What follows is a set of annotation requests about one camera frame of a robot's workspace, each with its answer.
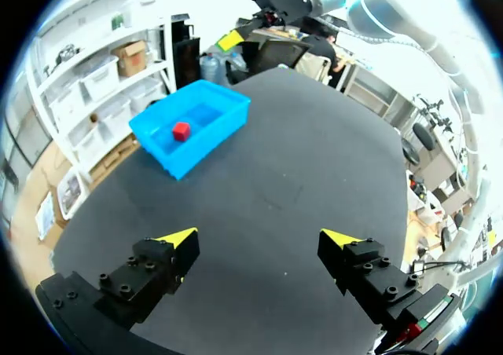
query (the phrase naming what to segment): storage bin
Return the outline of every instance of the storage bin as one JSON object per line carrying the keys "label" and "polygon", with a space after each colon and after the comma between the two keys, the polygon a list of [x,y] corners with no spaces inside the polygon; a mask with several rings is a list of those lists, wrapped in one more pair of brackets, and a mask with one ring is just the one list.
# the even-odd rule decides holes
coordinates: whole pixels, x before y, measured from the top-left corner
{"label": "storage bin", "polygon": [[119,58],[115,55],[95,58],[86,62],[86,67],[81,68],[83,74],[81,82],[86,87],[91,99],[98,101],[119,85],[119,72],[117,71]]}
{"label": "storage bin", "polygon": [[131,99],[131,108],[140,113],[152,101],[166,97],[163,93],[163,83],[154,78],[145,78],[126,88],[124,93]]}
{"label": "storage bin", "polygon": [[119,110],[103,119],[103,123],[107,126],[112,135],[122,133],[122,129],[129,126],[129,121],[133,118],[130,104],[131,100],[127,99],[126,102],[119,107]]}
{"label": "storage bin", "polygon": [[48,92],[47,98],[52,101],[49,107],[59,130],[85,106],[79,79],[76,77],[67,81],[60,89]]}
{"label": "storage bin", "polygon": [[80,162],[91,159],[105,146],[99,126],[94,127],[74,148]]}
{"label": "storage bin", "polygon": [[68,133],[68,139],[70,141],[70,144],[72,147],[76,147],[80,141],[86,137],[86,135],[91,131],[93,128],[93,124],[91,121],[86,118],[84,119],[81,123],[79,123],[75,128]]}
{"label": "storage bin", "polygon": [[[130,127],[140,144],[179,180],[246,123],[249,104],[240,93],[199,80],[148,107]],[[187,141],[174,139],[176,122],[190,125]]]}
{"label": "storage bin", "polygon": [[57,184],[57,201],[64,220],[70,220],[89,196],[89,189],[77,169],[71,167]]}

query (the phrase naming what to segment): black table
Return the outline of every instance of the black table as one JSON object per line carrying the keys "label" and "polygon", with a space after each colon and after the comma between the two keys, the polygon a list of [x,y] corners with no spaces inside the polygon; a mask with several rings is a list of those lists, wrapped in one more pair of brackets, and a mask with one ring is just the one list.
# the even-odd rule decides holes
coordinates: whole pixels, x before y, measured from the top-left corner
{"label": "black table", "polygon": [[175,181],[142,149],[68,224],[56,271],[97,276],[144,236],[199,228],[201,255],[138,335],[187,354],[363,354],[378,327],[317,257],[326,227],[374,237],[400,265],[406,178],[400,137],[371,111],[294,71],[235,90],[248,124]]}

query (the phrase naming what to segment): screw head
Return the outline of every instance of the screw head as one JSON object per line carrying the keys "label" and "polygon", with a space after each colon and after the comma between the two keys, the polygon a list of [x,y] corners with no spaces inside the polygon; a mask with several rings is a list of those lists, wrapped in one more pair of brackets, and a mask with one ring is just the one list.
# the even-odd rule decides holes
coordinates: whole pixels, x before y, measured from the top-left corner
{"label": "screw head", "polygon": [[131,293],[131,286],[129,284],[121,284],[119,287],[119,291],[123,295],[128,295]]}
{"label": "screw head", "polygon": [[389,286],[388,288],[386,288],[384,294],[388,298],[394,298],[398,294],[398,288],[396,286]]}
{"label": "screw head", "polygon": [[66,297],[69,298],[70,300],[73,300],[74,298],[76,298],[77,296],[79,296],[79,294],[77,294],[75,291],[69,291],[67,294],[66,294]]}
{"label": "screw head", "polygon": [[408,286],[415,286],[417,284],[418,276],[416,274],[411,274],[409,275],[409,278],[407,278],[407,285]]}
{"label": "screw head", "polygon": [[362,266],[362,268],[363,268],[363,271],[364,271],[365,273],[370,273],[370,272],[372,271],[372,269],[373,269],[373,266],[372,266],[372,263],[365,263],[365,264]]}
{"label": "screw head", "polygon": [[110,280],[110,276],[108,274],[102,273],[100,274],[100,282],[108,282]]}
{"label": "screw head", "polygon": [[156,264],[154,262],[147,262],[145,263],[145,270],[147,271],[153,271],[156,269]]}
{"label": "screw head", "polygon": [[134,256],[128,257],[127,258],[127,265],[128,266],[136,266],[138,264],[138,259]]}
{"label": "screw head", "polygon": [[53,301],[53,307],[55,309],[61,309],[63,308],[63,300],[60,300],[59,298],[57,298],[56,300]]}
{"label": "screw head", "polygon": [[380,259],[380,265],[383,267],[388,267],[391,264],[391,261],[388,257],[382,257]]}

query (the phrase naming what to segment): blue plastic bin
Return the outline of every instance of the blue plastic bin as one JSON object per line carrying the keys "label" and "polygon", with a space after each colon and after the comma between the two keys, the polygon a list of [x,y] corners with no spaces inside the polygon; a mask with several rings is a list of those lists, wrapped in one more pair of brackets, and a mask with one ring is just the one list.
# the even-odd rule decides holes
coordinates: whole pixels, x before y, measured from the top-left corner
{"label": "blue plastic bin", "polygon": [[[179,180],[246,123],[249,105],[240,93],[198,80],[156,102],[129,125],[141,146]],[[176,122],[190,125],[187,141],[173,138]]]}

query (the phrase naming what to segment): plastic bottle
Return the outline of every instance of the plastic bottle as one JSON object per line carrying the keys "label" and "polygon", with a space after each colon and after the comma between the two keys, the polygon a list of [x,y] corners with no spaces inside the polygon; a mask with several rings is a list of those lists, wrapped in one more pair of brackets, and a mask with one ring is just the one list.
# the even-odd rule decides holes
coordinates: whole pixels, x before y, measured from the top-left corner
{"label": "plastic bottle", "polygon": [[246,62],[243,59],[243,56],[239,53],[231,53],[230,54],[230,63],[234,67],[236,67],[239,71],[246,71]]}
{"label": "plastic bottle", "polygon": [[220,60],[215,58],[212,54],[208,54],[200,58],[201,77],[209,82],[216,84],[221,80]]}

